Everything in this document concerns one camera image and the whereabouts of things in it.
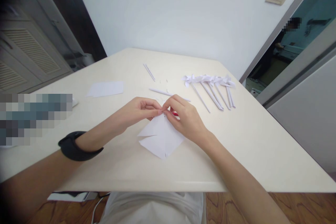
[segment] fingers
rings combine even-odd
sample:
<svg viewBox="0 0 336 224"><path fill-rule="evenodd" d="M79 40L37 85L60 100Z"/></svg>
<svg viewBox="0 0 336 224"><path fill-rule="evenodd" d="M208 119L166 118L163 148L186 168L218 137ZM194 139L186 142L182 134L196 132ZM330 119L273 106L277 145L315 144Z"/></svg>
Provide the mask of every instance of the fingers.
<svg viewBox="0 0 336 224"><path fill-rule="evenodd" d="M157 108L155 108L154 106L151 106L151 105L146 105L144 107L144 109L157 109Z"/></svg>
<svg viewBox="0 0 336 224"><path fill-rule="evenodd" d="M188 102L186 100L184 100L181 96L174 94L172 96L173 99L177 100L179 103L181 103L183 106L186 106L188 104Z"/></svg>
<svg viewBox="0 0 336 224"><path fill-rule="evenodd" d="M153 99L149 99L149 98L142 98L141 99L141 107L145 107L145 106L153 106L155 109L162 109L161 105Z"/></svg>
<svg viewBox="0 0 336 224"><path fill-rule="evenodd" d="M175 100L173 97L170 97L162 106L162 110L172 107L177 113L181 112L184 106Z"/></svg>
<svg viewBox="0 0 336 224"><path fill-rule="evenodd" d="M164 110L163 112L167 116L168 121L170 121L170 123L174 126L174 128L179 130L181 124L178 119L168 110Z"/></svg>
<svg viewBox="0 0 336 224"><path fill-rule="evenodd" d="M161 110L140 110L140 111L141 111L141 119L155 117L162 114Z"/></svg>

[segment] white table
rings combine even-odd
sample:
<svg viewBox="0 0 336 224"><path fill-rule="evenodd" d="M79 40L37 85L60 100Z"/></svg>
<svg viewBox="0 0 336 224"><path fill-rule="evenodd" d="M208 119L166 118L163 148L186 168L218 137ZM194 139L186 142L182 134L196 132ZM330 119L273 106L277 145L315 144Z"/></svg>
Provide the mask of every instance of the white table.
<svg viewBox="0 0 336 224"><path fill-rule="evenodd" d="M147 63L156 82L143 63ZM191 99L206 127L267 191L336 192L336 183L235 78L237 88L232 89L232 96L237 108L232 111L220 111L203 87L196 84L209 114L192 87L186 88L181 80L191 74L232 77L218 61L129 48L41 88L35 93L72 93L79 104L66 120L45 131L31 146L1 150L3 179L58 150L58 141L68 133L90 130L135 96L168 98L148 88L168 88L171 93ZM124 93L85 97L91 84L104 81L123 81ZM140 146L137 134L147 123L143 120L110 141L59 189L226 191L213 163L191 141L185 140L165 160Z"/></svg>

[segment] forearm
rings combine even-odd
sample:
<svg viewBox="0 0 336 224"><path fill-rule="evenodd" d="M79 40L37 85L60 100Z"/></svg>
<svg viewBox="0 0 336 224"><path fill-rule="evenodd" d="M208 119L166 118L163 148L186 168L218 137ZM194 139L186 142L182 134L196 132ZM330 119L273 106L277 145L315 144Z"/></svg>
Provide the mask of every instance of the forearm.
<svg viewBox="0 0 336 224"><path fill-rule="evenodd" d="M95 128L76 139L77 146L88 152L102 148L115 134L106 128L109 120L98 124ZM1 190L7 197L10 209L20 222L43 204L48 196L59 188L83 162L73 161L63 155L61 150L38 161L1 184Z"/></svg>
<svg viewBox="0 0 336 224"><path fill-rule="evenodd" d="M236 160L211 133L204 151L221 173L247 222L289 223L261 184Z"/></svg>
<svg viewBox="0 0 336 224"><path fill-rule="evenodd" d="M1 184L9 208L24 222L82 164L56 151Z"/></svg>

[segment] person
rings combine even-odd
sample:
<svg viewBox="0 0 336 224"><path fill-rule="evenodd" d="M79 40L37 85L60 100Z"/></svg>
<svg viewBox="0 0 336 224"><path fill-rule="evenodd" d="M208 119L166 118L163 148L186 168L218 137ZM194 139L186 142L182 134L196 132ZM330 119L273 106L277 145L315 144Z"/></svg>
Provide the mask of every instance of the person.
<svg viewBox="0 0 336 224"><path fill-rule="evenodd" d="M300 17L297 17L297 18L293 17L293 18L290 19L290 21L287 23L286 27L284 29L282 29L282 31L278 34L278 36L275 38L275 40L272 42L272 44L266 50L266 52L261 57L259 62L256 64L256 66L251 71L251 73L249 75L249 78L252 81L259 82L258 79L261 76L263 76L264 73L266 73L267 70L271 66L274 49L277 49L278 51L283 50L285 47L281 45L281 41L282 41L284 35L289 31L292 31L292 30L295 30L295 29L299 28L300 24L301 24L301 18Z"/></svg>
<svg viewBox="0 0 336 224"><path fill-rule="evenodd" d="M172 114L173 111L179 114L180 120ZM248 223L290 223L258 181L205 127L196 108L176 94L162 107L155 100L136 97L77 137L75 144L85 153L97 153L127 127L162 113L176 130L210 157ZM47 197L84 163L66 155L66 152L58 150L1 184L8 206L20 222L27 221ZM197 193L125 192L111 193L110 198L100 223L200 223L198 202L203 198Z"/></svg>

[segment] black wristband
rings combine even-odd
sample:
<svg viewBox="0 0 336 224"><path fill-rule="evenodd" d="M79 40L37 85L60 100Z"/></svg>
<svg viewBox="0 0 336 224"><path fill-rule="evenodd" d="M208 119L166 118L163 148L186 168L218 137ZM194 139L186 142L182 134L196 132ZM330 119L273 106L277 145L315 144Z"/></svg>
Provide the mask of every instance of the black wristband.
<svg viewBox="0 0 336 224"><path fill-rule="evenodd" d="M61 147L61 151L64 156L74 161L86 161L97 156L103 148L96 150L94 152L86 152L81 150L75 140L86 133L85 131L75 131L68 134L61 141L58 142L58 146Z"/></svg>

